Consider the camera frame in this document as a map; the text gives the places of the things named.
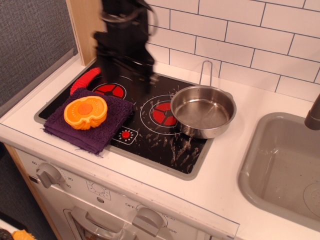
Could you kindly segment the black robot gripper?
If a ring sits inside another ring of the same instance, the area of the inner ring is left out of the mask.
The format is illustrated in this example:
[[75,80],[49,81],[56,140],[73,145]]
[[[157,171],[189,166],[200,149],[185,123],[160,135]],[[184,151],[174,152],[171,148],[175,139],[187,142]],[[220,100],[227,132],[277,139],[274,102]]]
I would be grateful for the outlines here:
[[134,72],[142,92],[149,94],[159,79],[153,70],[155,60],[146,49],[149,40],[148,16],[103,14],[101,18],[107,31],[97,31],[94,38],[103,79],[107,83],[118,79],[117,63]]

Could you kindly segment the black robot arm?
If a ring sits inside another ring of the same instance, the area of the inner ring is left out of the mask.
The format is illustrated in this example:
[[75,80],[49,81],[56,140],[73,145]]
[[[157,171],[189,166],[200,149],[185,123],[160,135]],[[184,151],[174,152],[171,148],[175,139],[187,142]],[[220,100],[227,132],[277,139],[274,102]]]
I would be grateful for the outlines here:
[[152,8],[144,0],[104,0],[101,20],[105,31],[97,31],[96,58],[106,82],[124,75],[133,80],[142,94],[150,92],[154,58],[146,49],[151,33],[148,12]]

